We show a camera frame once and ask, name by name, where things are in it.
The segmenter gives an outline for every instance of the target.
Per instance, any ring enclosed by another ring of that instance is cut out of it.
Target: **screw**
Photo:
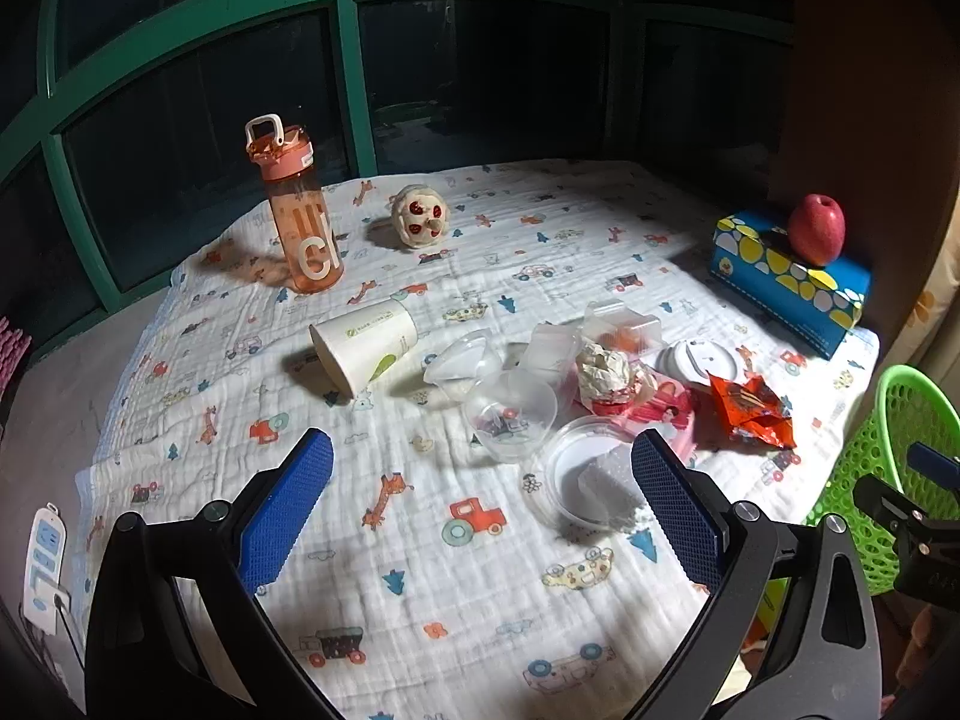
[[[834,533],[843,533],[847,529],[846,520],[839,514],[828,514],[824,517],[824,521],[827,522],[827,528],[830,528]]]
[[[140,515],[136,512],[124,512],[120,517],[117,517],[115,527],[120,533],[126,533],[136,527],[138,519],[140,519]]]
[[[227,501],[210,501],[200,514],[207,522],[220,522],[230,512],[230,504]]]
[[[757,522],[760,519],[760,509],[750,501],[737,501],[733,504],[733,513],[745,522]]]

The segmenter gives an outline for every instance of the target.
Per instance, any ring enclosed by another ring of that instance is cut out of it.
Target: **yellow dot pattern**
[[[860,315],[863,313],[862,303],[859,300],[845,298],[839,292],[837,280],[827,271],[822,271],[822,269],[808,271],[798,263],[791,262],[788,257],[778,251],[766,248],[760,240],[760,234],[757,233],[757,230],[743,223],[743,220],[739,218],[726,217],[719,220],[714,240],[721,233],[733,233],[735,236],[739,234],[740,240],[736,245],[739,257],[733,255],[734,260],[741,259],[749,265],[755,265],[757,269],[762,271],[765,271],[765,268],[761,267],[763,261],[765,261],[766,266],[770,268],[770,276],[776,280],[776,283],[795,293],[795,295],[800,295],[806,301],[813,300],[818,290],[829,293],[829,296],[823,295],[825,300],[821,301],[826,304],[818,304],[818,308],[845,330],[850,330],[854,324],[857,324]],[[725,275],[730,275],[733,273],[733,268],[733,262],[724,257],[720,263],[721,271]],[[855,297],[856,295],[850,293],[850,298]]]

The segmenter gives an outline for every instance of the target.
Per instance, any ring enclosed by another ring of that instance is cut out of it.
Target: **green basket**
[[[857,479],[875,474],[930,517],[960,517],[960,506],[951,493],[906,466],[906,450],[913,442],[923,442],[948,457],[956,457],[960,455],[960,419],[938,386],[923,373],[909,365],[893,365],[880,376],[874,411],[847,442],[806,519],[812,525],[829,512],[843,515],[874,595],[893,588],[899,562],[890,533],[878,528],[853,504]]]

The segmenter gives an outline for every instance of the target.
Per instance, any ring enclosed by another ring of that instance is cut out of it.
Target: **letter ci on bottle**
[[[309,238],[304,238],[304,240],[302,240],[299,244],[299,249],[296,252],[296,261],[299,262],[301,271],[304,272],[304,275],[307,278],[313,279],[314,281],[320,281],[320,279],[325,278],[332,269],[339,268],[340,266],[340,258],[337,256],[337,247],[334,245],[329,247],[328,252],[330,257],[329,259],[323,260],[323,267],[318,271],[314,271],[314,269],[311,268],[310,263],[307,261],[306,252],[310,247],[317,247],[320,251],[323,251],[325,248],[328,248],[326,242],[332,240],[332,236],[330,235],[330,224],[326,220],[326,214],[323,212],[320,212],[320,227],[323,228],[323,237],[320,237],[320,235],[311,235]]]

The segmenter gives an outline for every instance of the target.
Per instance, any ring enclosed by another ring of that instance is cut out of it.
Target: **plush toy head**
[[[397,193],[392,218],[400,240],[408,247],[435,244],[446,232],[446,202],[429,186],[411,184]]]

